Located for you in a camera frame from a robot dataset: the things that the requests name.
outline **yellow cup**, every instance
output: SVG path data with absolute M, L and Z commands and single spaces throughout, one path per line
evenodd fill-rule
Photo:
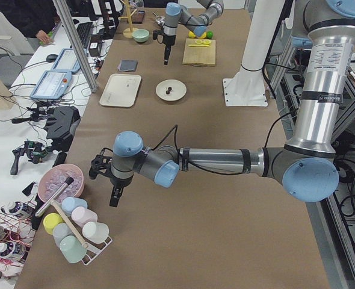
M 52 235 L 53 229 L 60 223 L 64 223 L 63 218 L 57 213 L 50 213 L 45 216 L 44 218 L 44 228 L 45 231 Z

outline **white tray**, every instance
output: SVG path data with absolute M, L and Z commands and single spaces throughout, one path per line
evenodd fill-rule
M 135 103 L 141 76 L 133 74 L 112 74 L 100 98 L 105 107 L 131 107 Z

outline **white wall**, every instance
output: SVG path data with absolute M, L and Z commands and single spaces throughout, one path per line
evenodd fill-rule
M 0 12 L 0 35 L 12 36 L 11 40 L 0 40 L 0 46 L 9 48 L 16 55 L 21 53 L 34 53 L 32 47 L 24 36 L 12 24 L 8 22 L 5 16 Z

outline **wooden cutting board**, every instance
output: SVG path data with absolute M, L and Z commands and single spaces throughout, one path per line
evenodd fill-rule
M 216 41 L 211 40 L 211 47 L 189 47 L 190 44 L 195 44 L 195 40 L 197 39 L 185 40 L 183 64 L 215 66 Z

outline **green object in hand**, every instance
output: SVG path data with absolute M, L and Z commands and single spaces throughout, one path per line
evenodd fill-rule
M 52 38 L 53 31 L 49 32 L 47 35 L 49 36 L 49 38 Z

